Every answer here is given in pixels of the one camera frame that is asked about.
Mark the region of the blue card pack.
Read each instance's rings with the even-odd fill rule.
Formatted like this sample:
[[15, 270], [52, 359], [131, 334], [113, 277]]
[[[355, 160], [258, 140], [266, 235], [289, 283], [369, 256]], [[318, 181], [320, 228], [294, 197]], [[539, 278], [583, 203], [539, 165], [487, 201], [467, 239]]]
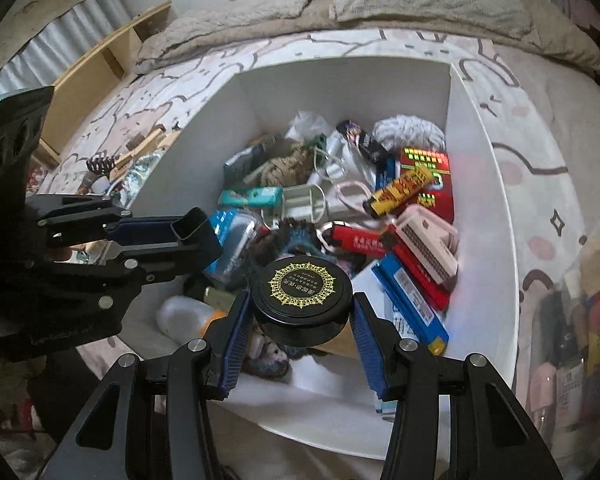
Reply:
[[393, 254], [385, 255], [374, 265], [373, 272], [418, 341], [434, 356], [442, 356], [449, 334], [399, 259]]

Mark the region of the white plastic bottle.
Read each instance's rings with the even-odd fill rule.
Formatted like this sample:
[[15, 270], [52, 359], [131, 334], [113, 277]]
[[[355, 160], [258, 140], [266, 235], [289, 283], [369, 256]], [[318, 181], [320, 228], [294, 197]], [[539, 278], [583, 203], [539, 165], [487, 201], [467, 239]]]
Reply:
[[224, 311], [186, 296], [170, 297], [156, 311], [159, 330], [177, 344], [203, 337], [213, 321], [225, 317]]

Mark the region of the grey curtain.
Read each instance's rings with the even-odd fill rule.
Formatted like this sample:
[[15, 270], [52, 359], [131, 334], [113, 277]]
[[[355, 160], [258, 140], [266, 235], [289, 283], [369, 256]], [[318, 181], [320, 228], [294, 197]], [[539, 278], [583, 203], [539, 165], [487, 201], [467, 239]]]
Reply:
[[55, 18], [0, 69], [0, 96], [45, 87], [132, 16], [123, 0], [84, 0]]

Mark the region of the red lighter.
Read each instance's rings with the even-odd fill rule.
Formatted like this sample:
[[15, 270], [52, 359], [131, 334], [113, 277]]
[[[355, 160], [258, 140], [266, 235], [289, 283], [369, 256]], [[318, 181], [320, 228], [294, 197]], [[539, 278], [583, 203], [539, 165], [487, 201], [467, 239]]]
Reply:
[[388, 252], [382, 244], [380, 233], [345, 223], [327, 223], [321, 229], [320, 237], [331, 252], [354, 252], [372, 258], [381, 258]]

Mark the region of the small black box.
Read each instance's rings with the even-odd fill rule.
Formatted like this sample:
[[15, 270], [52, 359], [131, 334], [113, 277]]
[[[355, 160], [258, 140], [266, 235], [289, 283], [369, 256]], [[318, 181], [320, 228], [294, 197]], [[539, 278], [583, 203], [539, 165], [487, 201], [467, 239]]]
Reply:
[[171, 223], [185, 273], [201, 273], [222, 256], [222, 246], [207, 214], [194, 207]]

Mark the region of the wooden low shelf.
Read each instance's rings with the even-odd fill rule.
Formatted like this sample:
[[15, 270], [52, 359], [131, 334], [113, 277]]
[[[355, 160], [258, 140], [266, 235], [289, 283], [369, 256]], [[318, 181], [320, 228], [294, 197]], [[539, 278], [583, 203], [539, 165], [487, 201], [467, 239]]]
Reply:
[[42, 136], [34, 157], [53, 169], [60, 164], [60, 154], [76, 130], [96, 106], [131, 76], [143, 42], [166, 26], [169, 1], [137, 15], [91, 47], [54, 81]]

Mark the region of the teal tissue packet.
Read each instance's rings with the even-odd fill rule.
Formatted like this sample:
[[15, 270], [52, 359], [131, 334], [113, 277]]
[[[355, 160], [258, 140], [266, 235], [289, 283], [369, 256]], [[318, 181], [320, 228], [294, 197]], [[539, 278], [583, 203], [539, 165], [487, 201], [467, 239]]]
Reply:
[[283, 189], [276, 186], [224, 190], [218, 200], [221, 207], [274, 208], [283, 201]]

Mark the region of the beige quilt blanket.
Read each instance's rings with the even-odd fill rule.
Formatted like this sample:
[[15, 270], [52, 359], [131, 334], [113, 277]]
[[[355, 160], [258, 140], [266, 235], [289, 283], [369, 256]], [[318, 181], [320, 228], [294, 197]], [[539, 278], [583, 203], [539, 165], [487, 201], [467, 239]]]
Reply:
[[600, 73], [600, 48], [559, 10], [524, 0], [234, 0], [183, 14], [145, 40], [143, 75], [249, 40], [374, 26], [490, 39]]

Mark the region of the yellow red tube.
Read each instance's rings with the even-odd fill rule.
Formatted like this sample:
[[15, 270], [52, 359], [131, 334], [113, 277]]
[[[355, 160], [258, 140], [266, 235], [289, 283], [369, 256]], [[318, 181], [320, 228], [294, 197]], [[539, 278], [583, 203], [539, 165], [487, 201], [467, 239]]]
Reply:
[[392, 180], [363, 203], [363, 210], [373, 219], [391, 214], [434, 180], [424, 166], [416, 166]]

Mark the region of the black round gold tin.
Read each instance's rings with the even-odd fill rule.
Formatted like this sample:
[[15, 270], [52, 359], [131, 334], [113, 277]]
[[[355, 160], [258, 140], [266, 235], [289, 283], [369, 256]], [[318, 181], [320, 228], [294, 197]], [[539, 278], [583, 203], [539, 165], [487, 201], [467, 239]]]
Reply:
[[268, 264], [250, 286], [253, 316], [266, 336], [289, 347], [326, 344], [346, 326], [353, 290], [335, 263], [293, 256]]

